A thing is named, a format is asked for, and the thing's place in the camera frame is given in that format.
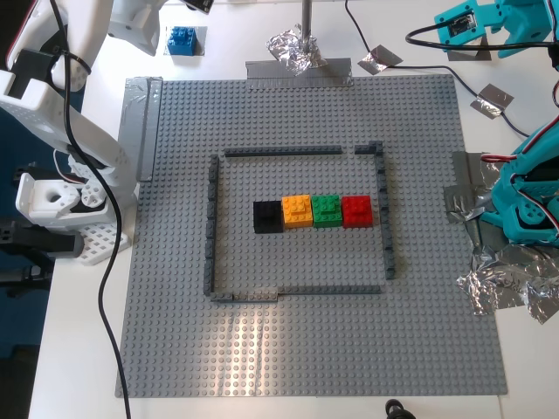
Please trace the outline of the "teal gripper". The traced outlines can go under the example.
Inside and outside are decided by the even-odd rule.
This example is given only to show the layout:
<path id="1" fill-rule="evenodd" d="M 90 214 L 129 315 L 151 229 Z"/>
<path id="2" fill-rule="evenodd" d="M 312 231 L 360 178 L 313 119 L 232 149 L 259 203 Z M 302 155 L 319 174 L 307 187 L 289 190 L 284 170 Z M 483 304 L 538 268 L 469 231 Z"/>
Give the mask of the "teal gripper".
<path id="1" fill-rule="evenodd" d="M 494 1 L 484 9 L 483 22 L 497 31 L 504 28 L 509 32 L 505 45 L 519 45 L 499 51 L 499 58 L 558 43 L 558 29 L 550 29 L 549 9 L 544 1 Z"/>

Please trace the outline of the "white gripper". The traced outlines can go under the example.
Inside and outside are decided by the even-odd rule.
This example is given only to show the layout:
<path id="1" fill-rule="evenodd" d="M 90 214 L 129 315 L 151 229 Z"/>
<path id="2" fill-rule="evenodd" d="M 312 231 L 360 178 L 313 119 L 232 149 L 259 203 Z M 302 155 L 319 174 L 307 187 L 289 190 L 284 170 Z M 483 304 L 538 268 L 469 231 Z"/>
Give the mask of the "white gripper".
<path id="1" fill-rule="evenodd" d="M 155 55 L 160 36 L 159 13 L 165 0 L 114 0 L 107 34 Z"/>

